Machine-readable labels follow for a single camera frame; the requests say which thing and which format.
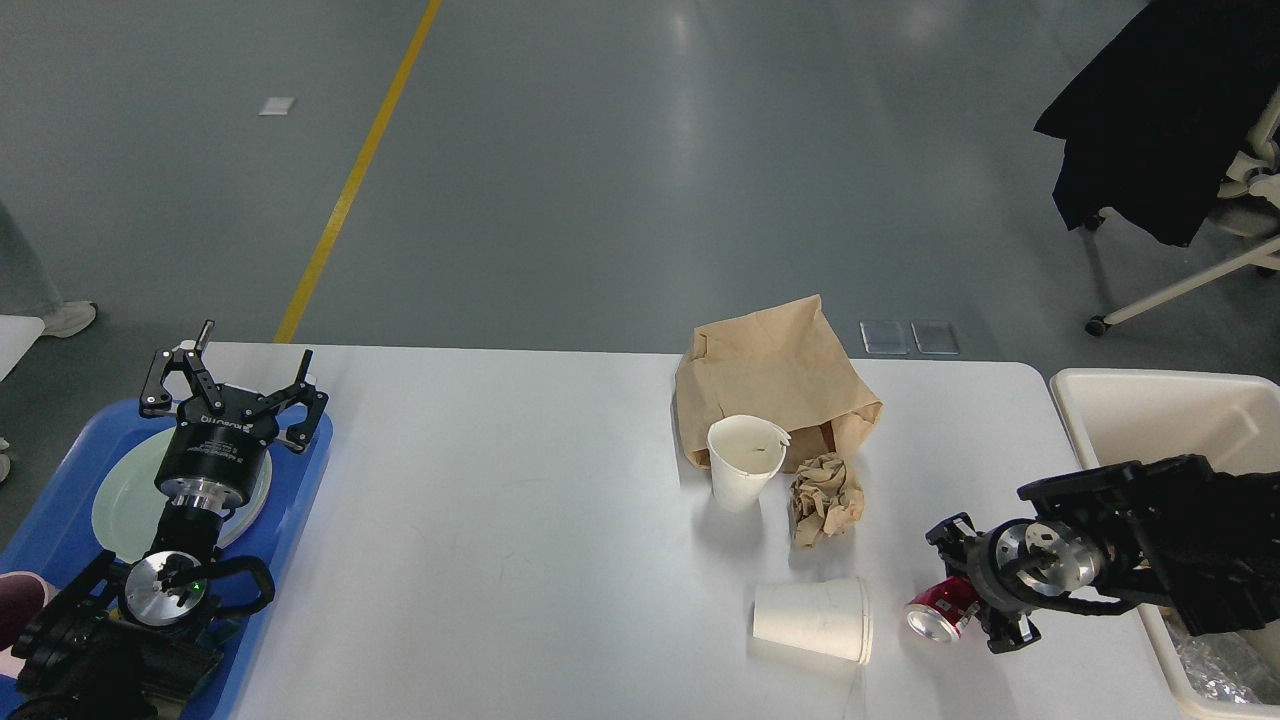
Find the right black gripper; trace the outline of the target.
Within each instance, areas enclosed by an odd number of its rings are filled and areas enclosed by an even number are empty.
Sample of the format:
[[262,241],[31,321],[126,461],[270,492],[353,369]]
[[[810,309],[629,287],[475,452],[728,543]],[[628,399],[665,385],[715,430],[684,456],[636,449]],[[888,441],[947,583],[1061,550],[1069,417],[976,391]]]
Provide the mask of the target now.
[[992,530],[974,528],[968,512],[943,519],[925,533],[948,571],[965,571],[978,594],[977,619],[987,634],[991,653],[1009,653],[1034,644],[1042,638],[1030,620],[1036,609],[1033,592],[1018,578],[1007,579],[1027,551],[1025,536],[1030,520],[1010,520]]

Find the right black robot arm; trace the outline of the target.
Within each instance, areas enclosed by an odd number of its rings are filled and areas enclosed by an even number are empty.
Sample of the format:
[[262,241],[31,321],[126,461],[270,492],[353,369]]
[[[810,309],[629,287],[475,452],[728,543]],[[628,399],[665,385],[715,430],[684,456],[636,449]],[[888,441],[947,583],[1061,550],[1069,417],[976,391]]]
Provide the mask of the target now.
[[1102,618],[1148,603],[1193,635],[1260,630],[1277,620],[1277,486],[1194,454],[1032,482],[1018,489],[1032,518],[978,530],[959,512],[927,532],[946,577],[906,603],[906,624],[954,642],[977,620],[992,653],[1036,643],[1038,609]]

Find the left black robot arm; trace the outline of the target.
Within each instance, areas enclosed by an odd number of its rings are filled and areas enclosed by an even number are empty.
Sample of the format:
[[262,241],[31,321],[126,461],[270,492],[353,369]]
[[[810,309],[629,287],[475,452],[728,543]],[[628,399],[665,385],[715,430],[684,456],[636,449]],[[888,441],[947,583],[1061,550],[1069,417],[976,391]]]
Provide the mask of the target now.
[[328,396],[308,378],[270,395],[214,380],[204,364],[206,322],[192,348],[155,354],[138,413],[169,416],[174,433],[154,484],[165,497],[138,560],[105,550],[22,629],[13,656],[22,698],[15,719],[156,719],[184,707],[224,659],[243,621],[275,598],[259,555],[219,547],[225,521],[247,506],[275,443],[303,454]]

